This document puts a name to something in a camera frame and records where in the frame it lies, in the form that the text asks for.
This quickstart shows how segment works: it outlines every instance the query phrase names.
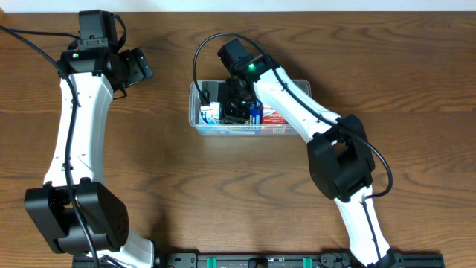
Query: battery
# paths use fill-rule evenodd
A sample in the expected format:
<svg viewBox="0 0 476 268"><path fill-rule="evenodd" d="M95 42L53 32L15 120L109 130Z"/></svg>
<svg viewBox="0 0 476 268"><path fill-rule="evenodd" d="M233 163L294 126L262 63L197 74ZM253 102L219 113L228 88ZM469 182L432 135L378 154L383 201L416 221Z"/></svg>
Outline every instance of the battery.
<svg viewBox="0 0 476 268"><path fill-rule="evenodd" d="M261 118L263 117L263 103L260 100L256 100L250 103L250 120L248 124L261 124Z"/></svg>

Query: clear plastic container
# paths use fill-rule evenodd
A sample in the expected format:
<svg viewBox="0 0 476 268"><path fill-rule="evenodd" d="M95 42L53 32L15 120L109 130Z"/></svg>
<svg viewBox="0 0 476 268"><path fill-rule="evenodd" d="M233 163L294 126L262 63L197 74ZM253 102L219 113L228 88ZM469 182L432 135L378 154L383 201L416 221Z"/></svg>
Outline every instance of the clear plastic container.
<svg viewBox="0 0 476 268"><path fill-rule="evenodd" d="M207 80L223 82L224 80ZM306 80L293 80L306 94L311 95L311 85ZM209 125L199 124L200 116L200 98L195 84L190 85L189 114L188 121L192 127L195 127L202 135L211 136L230 136L230 135L297 135L298 132L290 124L223 124Z"/></svg>

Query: wood grain surface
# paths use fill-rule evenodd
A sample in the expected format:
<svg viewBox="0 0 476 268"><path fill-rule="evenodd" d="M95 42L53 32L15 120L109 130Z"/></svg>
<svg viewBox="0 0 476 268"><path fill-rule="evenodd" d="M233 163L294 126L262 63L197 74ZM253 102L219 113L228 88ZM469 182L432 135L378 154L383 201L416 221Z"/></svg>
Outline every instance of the wood grain surface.
<svg viewBox="0 0 476 268"><path fill-rule="evenodd" d="M199 43L232 31L258 41L319 103L355 113L393 168L375 201L387 241L476 266L476 13L124 13L126 47L155 76L113 101L104 172L132 228L159 249L320 252L346 249L338 209L309 177L299 136L204 138L187 119ZM77 14L7 14L4 25L76 33ZM69 39L28 36L58 59ZM204 48L199 79L224 79ZM0 33L0 267L69 267L25 212L42 185L60 121L50 64ZM374 188L387 183L377 165Z"/></svg>

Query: black cable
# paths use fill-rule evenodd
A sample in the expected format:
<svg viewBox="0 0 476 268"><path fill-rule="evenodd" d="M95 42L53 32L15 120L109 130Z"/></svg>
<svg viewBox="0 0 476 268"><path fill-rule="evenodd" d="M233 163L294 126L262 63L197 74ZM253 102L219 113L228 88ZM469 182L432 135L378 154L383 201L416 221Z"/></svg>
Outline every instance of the black cable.
<svg viewBox="0 0 476 268"><path fill-rule="evenodd" d="M78 47L78 43L77 43L77 40L78 39L75 39L73 40L73 42L71 42L69 45L68 45L68 50L74 50Z"/></svg>
<svg viewBox="0 0 476 268"><path fill-rule="evenodd" d="M18 33L18 34L34 34L34 35L46 35L46 36L66 36L66 37L71 37L75 39L81 39L81 37L76 36L74 34L69 34L69 33L55 33L55 32L43 32L43 31L28 31L28 30L19 30L19 29L13 29L13 28L8 28L10 31Z"/></svg>
<svg viewBox="0 0 476 268"><path fill-rule="evenodd" d="M79 206L76 202L76 198L74 196L73 186L72 186L71 164L70 164L69 160L71 158L70 155L71 155L71 143L72 143L73 132L74 132L74 122L76 121L77 107L79 105L78 101L77 101L77 94L76 94L76 91L74 90L74 86L73 86L72 82L69 80L68 75L41 48L37 47L32 42L26 40L22 36L16 34L14 31L10 30L9 28L6 28L3 25L0 25L0 29L5 31L7 34L10 34L11 36L17 38L18 40L22 41L24 44L28 45L34 51L36 51L40 55L42 55L61 74L62 78L66 81L66 83L68 84L68 86L71 90L71 96L72 96L72 100L71 100L71 102L72 102L71 120L69 121L68 136L66 138L65 162L63 163L63 167L65 169L65 177L66 177L66 185L67 185L67 189L68 189L68 195L69 195L69 199L71 201L71 204L73 206L74 214L76 215L76 218L77 218L77 220L78 220L78 222L81 226L81 229L83 230L84 235L86 236L86 240L88 241L89 249L91 250L91 254L92 254L92 257L94 259L94 265L99 268L100 267L99 258L97 257L96 248L94 246L91 234L89 233L88 227L86 225L86 219L84 218L84 215L81 212L81 210L80 210L80 208L79 208Z"/></svg>
<svg viewBox="0 0 476 268"><path fill-rule="evenodd" d="M103 257L106 261L111 262L111 264L114 264L117 268L126 268L124 265L119 264L118 261L116 261L114 258L111 258L109 255L105 255Z"/></svg>
<svg viewBox="0 0 476 268"><path fill-rule="evenodd" d="M377 243L377 236L375 236L375 231L373 230L372 221L370 220L369 211L367 209L367 203L365 201L362 201L361 204L364 207L365 217L367 218L367 222L369 223L370 233L372 234L372 241L377 251L377 258L379 259L379 267L380 267L382 265L382 257L380 255L379 244Z"/></svg>
<svg viewBox="0 0 476 268"><path fill-rule="evenodd" d="M218 34L214 34L213 36L210 36L208 37L205 41L202 42L202 44L200 44L199 48L197 49L196 53L195 53L195 57L193 58L193 68L192 68L192 72L193 72L193 82L195 83L195 87L197 89L197 91L199 92L200 94L200 99L202 100L202 102L205 102L206 104L209 104L209 100L205 97L205 95L203 94L202 90L200 90L199 88L199 84L197 82L197 79L196 79L196 60L199 56L199 52L200 50L203 48L203 46L210 40L212 39L215 39L217 37L220 37L220 36L234 36L234 37L238 37L240 39L244 39L245 41L249 42L251 45L253 45L263 56L263 58L265 59L265 61L271 66L271 70L273 71L274 73L274 76L277 78L278 82L281 84L281 86L283 87L284 90L286 90L286 92L291 95L292 98L295 99L295 101L297 101L302 107L304 107L304 109L306 109L308 112L310 112L312 115L314 115L319 121L323 121L325 124L328 124L332 127L337 127L340 131L342 131L343 133L346 133L348 135L351 135L352 137L354 137L356 140L360 141L361 143L365 144L365 146L369 147L369 149L373 152L373 154L375 154L377 156L377 158L380 160L380 162L383 164L384 168L385 168L385 171L387 172L387 176L388 176L388 185L386 187L385 190L383 190L382 192L380 193L377 193L377 194L371 194L371 195L368 195L368 196L365 196L365 197L362 197L362 201L361 201L361 204L364 206L364 211L365 211L365 214L367 216L367 221L368 221L368 224L369 224L369 227L370 227L370 231L372 233L372 236L373 236L373 241L375 243L375 246L376 246L376 251L377 251L377 256L379 257L379 265L381 264L381 256L380 256L380 251L379 251L379 246L378 246L378 243L377 243L377 239L376 239L376 236L375 236L375 232L373 230L373 225L372 225L372 222L370 221L370 216L368 214L368 210L367 210L367 204L365 203L365 200L367 199L370 199L370 198L375 198L375 197L383 197L384 195L388 194L390 192L390 190L392 189L393 187L393 175L392 175L392 170L390 169L390 165L387 163L387 161L385 160L384 156L372 145L370 144L368 141L366 141L365 138L363 138L359 133L353 131L353 130L349 130L347 129L346 127L343 127L341 125L338 125L328 119L326 119L324 116L322 116L322 114L316 112L314 109L312 109L309 105L307 105L307 103L305 103L303 100L301 100L300 98L298 98L293 91L291 91L288 87L288 85L286 83L284 83L284 81L281 79L280 75L277 73L277 70L276 70L276 67L273 65L273 62L271 61L271 58L269 57L269 55L267 55L267 53L257 44L255 43L253 40L249 39L248 37L246 36L243 36L241 34L238 34L238 33L218 33Z"/></svg>
<svg viewBox="0 0 476 268"><path fill-rule="evenodd" d="M126 29L126 25L124 24L124 22L122 21L122 19L119 17L119 15L114 15L114 18L119 22L120 26L122 27L123 29L123 33L122 33L122 36L120 37L119 41L118 41L118 49L116 52L119 52L119 50L123 47L123 45L126 43L126 39L127 39L127 29Z"/></svg>

